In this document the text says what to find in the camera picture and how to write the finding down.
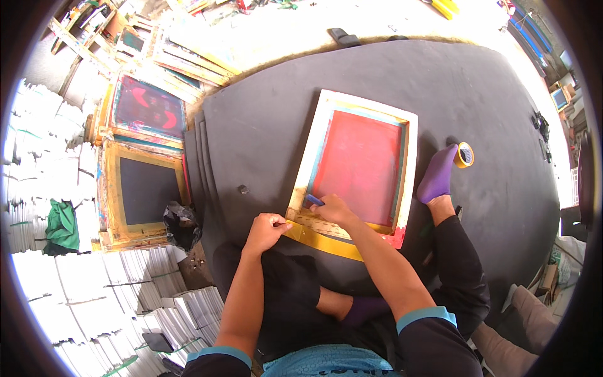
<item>roll of tape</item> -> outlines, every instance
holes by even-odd
[[[458,145],[458,150],[454,156],[454,163],[461,169],[468,168],[473,165],[475,156],[469,144],[462,142]]]

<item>shirt sleeve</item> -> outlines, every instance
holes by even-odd
[[[237,348],[221,346],[190,353],[182,377],[249,377],[250,373],[249,356]]]
[[[456,328],[456,317],[435,306],[407,313],[396,324],[404,369],[412,376],[479,376],[475,353]]]

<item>green cloth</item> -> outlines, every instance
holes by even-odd
[[[66,252],[76,252],[80,248],[80,235],[77,230],[77,221],[75,220],[75,211],[70,201],[61,203],[50,199],[52,206],[48,214],[48,227],[46,228],[46,239],[48,245],[44,248],[44,254],[56,255],[63,252],[56,252],[54,245],[59,245],[67,249]]]

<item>black pants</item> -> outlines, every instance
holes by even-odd
[[[436,256],[442,286],[432,292],[437,305],[456,315],[458,330],[467,340],[490,310],[490,293],[479,257],[458,217],[435,228]],[[213,277],[226,297],[235,276],[241,249],[223,244],[213,257]],[[316,305],[320,284],[314,258],[285,256],[274,250],[262,255],[264,319],[257,348],[261,362],[318,344],[351,344],[375,351],[398,364],[396,323],[391,313],[345,328]]]

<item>hand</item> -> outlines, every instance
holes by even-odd
[[[286,223],[285,218],[279,214],[259,214],[253,219],[243,252],[261,255],[274,246],[280,236],[292,227],[293,225]]]
[[[335,194],[329,194],[320,198],[324,206],[312,204],[310,211],[321,215],[325,220],[335,223],[340,227],[346,227],[349,223],[357,220],[358,217],[352,212],[342,198]]]

